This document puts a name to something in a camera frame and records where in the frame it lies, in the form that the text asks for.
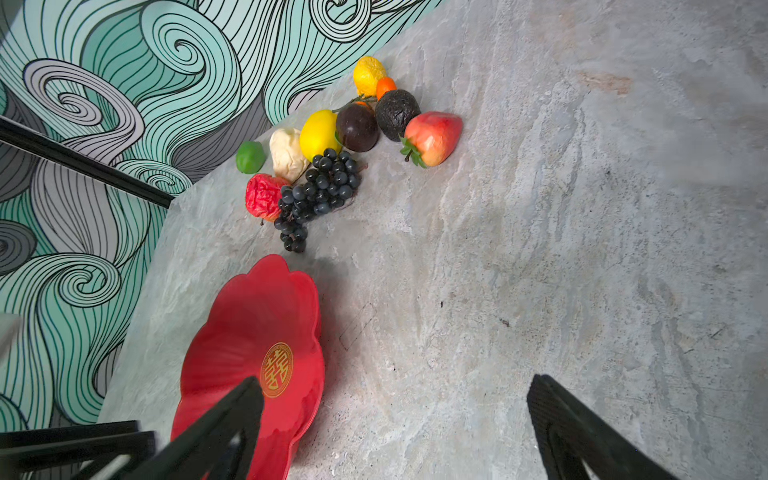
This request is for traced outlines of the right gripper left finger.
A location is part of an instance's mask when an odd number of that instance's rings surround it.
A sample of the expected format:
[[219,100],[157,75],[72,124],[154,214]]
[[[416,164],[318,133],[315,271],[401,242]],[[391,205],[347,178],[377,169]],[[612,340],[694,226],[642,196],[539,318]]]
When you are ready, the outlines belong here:
[[129,479],[245,479],[259,437],[264,398],[251,376]]

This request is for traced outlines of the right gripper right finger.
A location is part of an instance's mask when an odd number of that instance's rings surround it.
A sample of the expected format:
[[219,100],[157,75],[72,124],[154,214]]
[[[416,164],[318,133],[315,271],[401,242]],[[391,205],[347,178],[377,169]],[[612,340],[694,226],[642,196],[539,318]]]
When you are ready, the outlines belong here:
[[549,479],[675,478],[549,375],[533,377],[527,406]]

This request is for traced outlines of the red flower-shaped bowl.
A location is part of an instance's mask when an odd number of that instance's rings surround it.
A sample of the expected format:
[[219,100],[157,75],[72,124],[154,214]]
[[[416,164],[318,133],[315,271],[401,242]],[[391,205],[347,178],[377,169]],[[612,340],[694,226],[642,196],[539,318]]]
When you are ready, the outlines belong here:
[[260,259],[217,294],[180,376],[171,437],[177,439],[248,377],[264,396],[251,479],[284,479],[319,409],[325,362],[312,278],[279,255]]

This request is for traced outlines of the red apple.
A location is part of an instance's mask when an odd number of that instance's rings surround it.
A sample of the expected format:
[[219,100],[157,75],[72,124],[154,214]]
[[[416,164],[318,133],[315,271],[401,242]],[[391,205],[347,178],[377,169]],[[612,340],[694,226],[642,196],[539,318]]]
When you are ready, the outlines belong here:
[[291,183],[281,177],[256,174],[249,181],[245,192],[245,206],[254,217],[274,222],[280,215],[278,205],[282,189]]

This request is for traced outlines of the dark avocado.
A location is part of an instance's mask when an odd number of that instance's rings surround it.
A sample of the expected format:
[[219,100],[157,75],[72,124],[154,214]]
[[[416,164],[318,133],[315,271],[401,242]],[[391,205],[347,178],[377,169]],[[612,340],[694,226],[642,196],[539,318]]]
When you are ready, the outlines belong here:
[[395,89],[385,93],[375,108],[375,118],[381,132],[391,141],[399,142],[410,121],[421,114],[420,106],[410,92]]

